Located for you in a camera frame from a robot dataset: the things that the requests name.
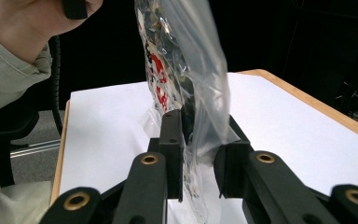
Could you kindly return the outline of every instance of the black cable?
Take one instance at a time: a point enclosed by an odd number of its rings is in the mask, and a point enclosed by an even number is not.
[[[60,68],[61,68],[61,45],[60,38],[55,35],[49,40],[50,52],[53,59],[51,65],[51,110],[58,133],[62,134],[62,120],[60,116]]]

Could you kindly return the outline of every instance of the wooden table edge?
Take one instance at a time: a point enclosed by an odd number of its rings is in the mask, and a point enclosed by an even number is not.
[[[301,91],[300,89],[292,86],[291,84],[280,79],[279,77],[272,75],[270,72],[263,70],[263,69],[255,69],[255,70],[249,70],[249,71],[241,71],[241,72],[237,72],[237,73],[245,74],[245,75],[260,76],[260,77],[265,78],[266,80],[272,82],[273,84],[280,87],[284,91],[287,91],[288,93],[292,94],[297,99],[304,102],[305,104],[312,106],[316,110],[325,114],[327,117],[337,121],[341,125],[345,126],[346,128],[348,128],[358,134],[358,121],[351,119],[350,117],[342,114],[341,112],[337,111],[333,107],[324,104],[323,102],[308,95],[307,93]]]
[[[60,196],[60,186],[61,186],[61,177],[62,177],[62,161],[63,161],[63,152],[64,152],[65,140],[66,140],[66,130],[67,130],[67,126],[68,126],[67,125],[68,117],[69,117],[68,115],[69,115],[69,101],[66,102],[66,107],[65,107],[65,117],[63,119],[60,149],[59,149],[59,153],[58,153],[56,172],[54,175],[53,189],[51,191],[50,204],[54,204],[55,200]]]

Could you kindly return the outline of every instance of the finger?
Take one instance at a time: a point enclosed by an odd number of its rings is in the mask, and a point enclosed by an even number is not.
[[[87,14],[90,16],[94,14],[103,5],[103,0],[87,0]]]

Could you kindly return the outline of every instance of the hand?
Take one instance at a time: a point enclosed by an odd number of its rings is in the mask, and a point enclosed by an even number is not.
[[[88,15],[102,3],[103,0],[86,0]],[[67,19],[62,0],[0,0],[0,43],[33,63],[50,38],[71,31],[84,21]]]

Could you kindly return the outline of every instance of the clear plastic bag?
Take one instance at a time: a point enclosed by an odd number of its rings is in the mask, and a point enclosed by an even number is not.
[[[219,146],[239,139],[229,127],[227,62],[209,3],[135,0],[135,14],[154,108],[160,117],[173,109],[182,111],[185,193],[199,223],[205,223],[198,163],[212,163]],[[146,126],[159,126],[160,117],[143,118],[145,130],[155,132]]]

